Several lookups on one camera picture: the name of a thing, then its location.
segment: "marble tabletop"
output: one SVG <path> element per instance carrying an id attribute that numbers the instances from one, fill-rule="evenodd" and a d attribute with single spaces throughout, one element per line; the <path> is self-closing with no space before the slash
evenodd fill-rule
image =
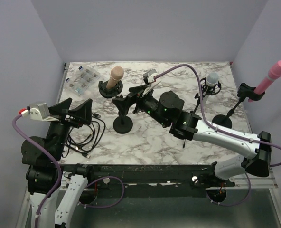
<path id="1" fill-rule="evenodd" d="M 80 65 L 87 65 L 98 71 L 107 80 L 110 70 L 114 66 L 124 69 L 123 96 L 128 94 L 128 89 L 143 85 L 142 75 L 150 69 L 156 69 L 162 73 L 174 67 L 178 62 L 86 62 L 71 63 L 67 77 L 78 71 Z M 205 107 L 208 120 L 217 114 L 226 114 L 237 102 L 237 89 L 232 72 L 227 62 L 189 62 L 198 72 L 200 78 L 206 77 L 210 72 L 217 72 L 220 76 L 222 91 L 210 96 Z M 197 100 L 194 98 L 198 92 L 195 75 L 189 68 L 179 68 L 162 77 L 161 83 L 154 89 L 153 96 L 158 100 L 160 95 L 172 90 L 179 98 L 185 101 L 184 110 L 191 111 L 195 108 Z M 86 158 L 81 154 L 70 150 L 66 158 L 59 161 L 62 164 L 211 164 L 223 161 L 237 155 L 233 151 L 197 141 L 187 141 L 183 149 L 183 140 L 169 134 L 169 128 L 162 128 L 145 113 L 133 114 L 134 105 L 130 108 L 128 116 L 133 121 L 133 128 L 127 134 L 118 134 L 112 127 L 114 119 L 118 116 L 118 110 L 111 99 L 103 98 L 98 91 L 98 82 L 90 87 L 80 97 L 63 88 L 60 101 L 71 97 L 73 99 L 71 108 L 75 108 L 86 99 L 93 99 L 92 112 L 101 115 L 106 122 L 105 133 L 97 145 Z M 249 132 L 246 117 L 240 105 L 231 117 L 233 129 Z M 80 142 L 89 134 L 86 126 L 74 129 L 72 138 Z"/>

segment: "beige cylinder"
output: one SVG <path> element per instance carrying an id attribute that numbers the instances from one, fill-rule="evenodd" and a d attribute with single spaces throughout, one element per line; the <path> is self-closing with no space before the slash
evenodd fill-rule
<path id="1" fill-rule="evenodd" d="M 110 73 L 110 79 L 107 84 L 107 89 L 112 89 L 116 85 L 116 83 L 122 79 L 122 77 L 123 68 L 121 68 L 120 66 L 113 67 Z"/>

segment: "dark floor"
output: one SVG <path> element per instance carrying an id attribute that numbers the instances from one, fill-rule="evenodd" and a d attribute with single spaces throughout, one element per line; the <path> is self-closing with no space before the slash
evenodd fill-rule
<path id="1" fill-rule="evenodd" d="M 247 190 L 231 190 L 224 203 L 242 199 Z M 115 199 L 97 199 L 107 205 Z M 26 228 L 30 227 L 30 214 Z M 246 203 L 220 207 L 206 198 L 124 198 L 109 209 L 78 206 L 71 228 L 280 228 L 269 190 L 253 190 Z"/>

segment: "black stand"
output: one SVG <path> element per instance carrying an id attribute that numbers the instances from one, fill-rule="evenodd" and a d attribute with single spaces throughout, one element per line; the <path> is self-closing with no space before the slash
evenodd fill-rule
<path id="1" fill-rule="evenodd" d="M 119 134 L 128 133 L 129 131 L 131 131 L 132 127 L 132 119 L 121 114 L 119 114 L 119 117 L 117 117 L 113 122 L 113 128 Z"/>
<path id="2" fill-rule="evenodd" d="M 256 94 L 254 93 L 254 90 L 255 87 L 250 87 L 247 84 L 242 83 L 237 91 L 239 101 L 236 103 L 236 105 L 229 110 L 227 115 L 216 115 L 213 118 L 212 122 L 223 127 L 232 128 L 232 121 L 230 120 L 230 117 L 234 114 L 235 109 L 239 106 L 239 104 L 243 102 L 247 97 L 254 101 L 259 101 L 265 95 L 265 92 L 260 95 Z"/>
<path id="3" fill-rule="evenodd" d="M 116 83 L 116 85 L 111 89 L 107 89 L 107 84 L 108 81 L 105 82 L 100 81 L 98 83 L 98 90 L 104 98 L 116 97 L 118 94 L 122 92 L 122 81 Z"/>

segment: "white marble surface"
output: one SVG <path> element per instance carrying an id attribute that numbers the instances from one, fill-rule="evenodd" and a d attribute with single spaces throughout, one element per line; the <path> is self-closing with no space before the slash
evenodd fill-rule
<path id="1" fill-rule="evenodd" d="M 87 64 L 106 78 L 114 66 L 124 68 L 123 91 L 128 94 L 129 87 L 143 85 L 142 75 L 150 69 L 158 73 L 174 67 L 177 62 L 91 62 L 71 63 L 68 77 L 78 71 L 81 64 Z M 237 89 L 229 67 L 229 63 L 198 63 L 191 62 L 200 78 L 206 77 L 210 72 L 217 72 L 220 76 L 222 91 L 211 96 L 206 103 L 205 113 L 208 120 L 217 114 L 226 114 L 237 102 Z M 118 116 L 118 110 L 111 99 L 103 98 L 98 91 L 96 83 L 81 97 L 76 96 L 67 89 L 63 89 L 60 100 L 73 98 L 71 108 L 80 105 L 84 100 L 93 99 L 92 112 L 98 113 L 106 122 L 107 128 L 98 146 L 91 152 L 89 158 L 70 151 L 60 163 L 64 164 L 211 164 L 215 161 L 229 159 L 236 154 L 227 149 L 196 141 L 187 141 L 182 148 L 183 140 L 179 140 L 168 133 L 169 128 L 162 128 L 156 121 L 144 113 L 133 114 L 134 105 L 130 108 L 128 116 L 133 121 L 133 128 L 127 134 L 118 134 L 112 124 Z M 154 90 L 153 96 L 159 96 L 172 90 L 185 101 L 184 110 L 193 110 L 196 106 L 195 94 L 198 92 L 197 81 L 189 68 L 179 68 L 162 77 L 162 82 Z M 249 132 L 242 107 L 239 106 L 231 117 L 233 129 Z M 73 130 L 71 134 L 77 141 L 85 139 L 89 134 L 88 128 Z"/>

